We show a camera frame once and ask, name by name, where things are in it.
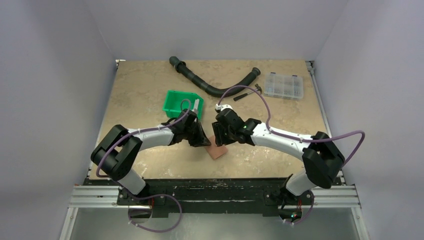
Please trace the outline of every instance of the hose end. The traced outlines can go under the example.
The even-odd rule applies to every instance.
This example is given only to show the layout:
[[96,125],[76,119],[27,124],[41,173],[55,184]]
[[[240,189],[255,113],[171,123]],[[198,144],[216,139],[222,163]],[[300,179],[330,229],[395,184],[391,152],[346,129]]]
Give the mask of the hose end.
[[180,73],[180,71],[178,70],[178,66],[180,65],[180,64],[182,64],[182,65],[186,65],[186,63],[185,62],[183,62],[183,61],[181,61],[181,60],[179,60],[178,59],[178,57],[176,57],[176,56],[172,56],[172,57],[170,57],[169,58],[169,63],[173,66],[173,68],[176,70],[176,72],[177,73]]
[[252,73],[255,74],[256,77],[259,76],[259,75],[261,75],[261,71],[257,67],[252,68]]

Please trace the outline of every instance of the white wall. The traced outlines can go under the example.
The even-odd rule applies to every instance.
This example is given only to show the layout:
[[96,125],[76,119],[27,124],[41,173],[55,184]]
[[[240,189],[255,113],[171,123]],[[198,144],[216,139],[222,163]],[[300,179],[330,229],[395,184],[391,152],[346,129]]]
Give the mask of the white wall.
[[83,0],[0,1],[0,239],[58,239],[114,76]]
[[116,59],[314,60],[347,0],[86,0]]
[[424,236],[423,10],[422,0],[350,0],[315,62],[333,135],[367,134],[344,172],[374,240]]

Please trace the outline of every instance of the tabletop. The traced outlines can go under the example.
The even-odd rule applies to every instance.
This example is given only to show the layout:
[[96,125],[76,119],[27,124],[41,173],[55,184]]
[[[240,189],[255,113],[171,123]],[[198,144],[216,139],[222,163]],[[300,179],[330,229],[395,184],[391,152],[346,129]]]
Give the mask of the tabletop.
[[[317,131],[326,131],[304,60],[185,62],[194,74],[221,89],[238,83],[253,67],[260,69],[261,75],[251,86],[259,84],[263,87],[271,72],[302,77],[302,99],[264,97],[272,115],[270,125],[299,134],[313,135]],[[155,127],[166,122],[169,118],[162,107],[168,90],[196,93],[204,99],[201,124],[206,136],[212,136],[212,122],[216,121],[215,104],[218,98],[209,96],[177,73],[168,61],[121,61],[99,133],[100,139],[116,124],[128,129],[138,129]],[[254,118],[264,122],[267,119],[267,110],[259,96],[250,94],[239,101],[233,101],[233,97],[224,99],[223,103],[230,104],[244,121]],[[153,147],[138,153],[133,169],[147,179],[210,179],[287,177],[303,167],[299,159],[271,148],[239,143],[228,145],[227,148],[225,155],[212,160],[204,147],[191,147],[187,141],[172,146]],[[97,179],[96,169],[97,166],[93,165],[91,179]]]

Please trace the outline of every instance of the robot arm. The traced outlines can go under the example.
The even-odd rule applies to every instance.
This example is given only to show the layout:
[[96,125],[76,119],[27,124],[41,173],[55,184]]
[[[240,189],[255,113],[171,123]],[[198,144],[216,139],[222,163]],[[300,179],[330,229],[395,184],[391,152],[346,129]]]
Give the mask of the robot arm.
[[[345,158],[332,142],[309,143],[292,140],[271,133],[265,123],[249,118],[243,121],[229,105],[217,105],[216,122],[212,123],[217,146],[235,142],[252,146],[272,148],[303,161],[305,168],[288,177],[281,188],[280,198],[283,206],[286,202],[296,200],[305,191],[316,186],[329,189],[337,173],[342,168]],[[315,135],[302,135],[271,127],[274,132],[294,136],[303,140],[326,139],[323,132]]]
[[143,192],[147,193],[149,191],[149,185],[132,169],[138,152],[157,146],[174,145],[182,140],[187,140],[192,147],[211,145],[195,112],[185,109],[178,118],[182,117],[186,111],[189,112],[181,121],[166,128],[162,127],[168,125],[170,121],[161,123],[155,130],[148,131],[126,129],[122,125],[115,125],[94,149],[91,154],[91,160],[96,165],[99,165],[106,151],[119,139],[128,133],[139,131],[140,133],[130,136],[118,145],[118,147],[121,147],[119,152],[114,149],[106,157],[101,170],[132,194],[143,196]]

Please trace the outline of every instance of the black flexible hose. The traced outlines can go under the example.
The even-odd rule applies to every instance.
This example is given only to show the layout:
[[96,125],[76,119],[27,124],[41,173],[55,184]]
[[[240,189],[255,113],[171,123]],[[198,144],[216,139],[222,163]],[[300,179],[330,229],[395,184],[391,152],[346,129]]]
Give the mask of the black flexible hose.
[[[186,63],[179,60],[178,57],[176,57],[176,56],[170,57],[169,63],[174,67],[174,69],[178,73],[184,75],[184,77],[188,78],[196,86],[198,86],[200,89],[202,89],[203,91],[205,91],[207,94],[211,95],[212,97],[220,98],[225,93],[225,91],[227,91],[229,89],[229,87],[219,89],[219,88],[216,88],[216,87],[213,87],[213,86],[207,84],[203,79],[201,79],[196,74],[194,74],[190,69],[188,69],[186,67]],[[259,71],[258,68],[254,67],[252,69],[252,71],[249,72],[249,74],[247,76],[245,76],[240,82],[238,82],[235,85],[249,86],[256,79],[256,77],[259,76],[259,75],[261,75],[261,71]],[[229,91],[225,95],[225,97],[230,97],[230,96],[236,95],[236,94],[240,93],[242,90],[243,90],[243,88],[236,87],[233,90]]]

